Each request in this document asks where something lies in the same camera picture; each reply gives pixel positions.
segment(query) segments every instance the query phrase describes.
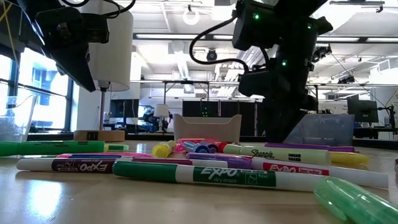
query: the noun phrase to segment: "green highlighter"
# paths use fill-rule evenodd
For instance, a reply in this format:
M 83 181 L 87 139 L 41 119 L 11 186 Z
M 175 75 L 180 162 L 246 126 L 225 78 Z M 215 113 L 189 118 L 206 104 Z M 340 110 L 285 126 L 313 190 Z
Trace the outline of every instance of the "green highlighter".
M 0 142 L 0 156 L 59 155 L 104 152 L 103 141 L 29 141 Z
M 323 206 L 343 221 L 360 224 L 398 222 L 397 205 L 345 180 L 322 177 L 314 194 Z

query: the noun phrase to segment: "purple marker cap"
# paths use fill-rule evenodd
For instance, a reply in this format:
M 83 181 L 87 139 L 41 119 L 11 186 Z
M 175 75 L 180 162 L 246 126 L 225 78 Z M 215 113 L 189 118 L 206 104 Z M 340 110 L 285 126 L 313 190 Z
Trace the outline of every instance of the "purple marker cap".
M 187 159 L 225 161 L 228 163 L 228 168 L 251 169 L 251 160 L 241 156 L 190 152 L 187 154 Z
M 265 147 L 283 147 L 289 149 L 318 149 L 318 150 L 329 150 L 333 152 L 353 152 L 354 148 L 351 146 L 318 146 L 318 145 L 308 145 L 308 144 L 285 144 L 285 143 L 265 143 Z

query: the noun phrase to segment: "window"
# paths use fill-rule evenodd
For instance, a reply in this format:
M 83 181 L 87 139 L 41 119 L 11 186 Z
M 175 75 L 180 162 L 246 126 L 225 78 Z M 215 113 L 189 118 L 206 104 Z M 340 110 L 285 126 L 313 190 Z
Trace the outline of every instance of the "window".
M 17 52 L 17 57 L 19 72 L 13 58 L 0 55 L 0 98 L 37 95 L 32 123 L 38 129 L 69 131 L 72 81 L 58 72 L 53 60 L 31 49 Z

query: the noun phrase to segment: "clear plastic box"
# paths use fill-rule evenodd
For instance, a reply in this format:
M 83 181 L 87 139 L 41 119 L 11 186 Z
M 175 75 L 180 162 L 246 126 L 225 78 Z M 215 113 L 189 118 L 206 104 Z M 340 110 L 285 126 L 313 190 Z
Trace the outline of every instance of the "clear plastic box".
M 284 143 L 352 146 L 353 134 L 352 114 L 307 114 Z
M 0 99 L 0 141 L 27 140 L 36 99 L 36 95 Z

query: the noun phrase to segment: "yellow wire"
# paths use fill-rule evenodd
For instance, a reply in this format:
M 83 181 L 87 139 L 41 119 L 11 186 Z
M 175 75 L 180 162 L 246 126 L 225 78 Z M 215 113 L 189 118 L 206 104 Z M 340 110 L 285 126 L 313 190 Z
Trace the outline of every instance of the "yellow wire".
M 12 41 L 10 23 L 8 22 L 8 16 L 7 16 L 7 11 L 8 11 L 8 9 L 6 9 L 6 3 L 5 3 L 5 2 L 3 3 L 2 7 L 3 7 L 3 9 L 4 9 L 4 14 L 3 14 L 3 16 L 6 18 L 6 24 L 7 24 L 7 29 L 8 29 L 8 36 L 10 37 L 10 43 L 11 43 L 12 53 L 14 54 L 15 63 L 17 64 L 17 67 L 18 67 L 18 59 L 17 59 L 17 54 L 15 53 L 14 42 Z
M 10 4 L 10 5 L 8 6 L 8 8 L 4 11 L 4 13 L 1 15 L 1 17 L 0 17 L 0 22 L 1 22 L 2 19 L 6 16 L 7 12 L 10 10 L 11 6 L 12 6 L 12 4 Z

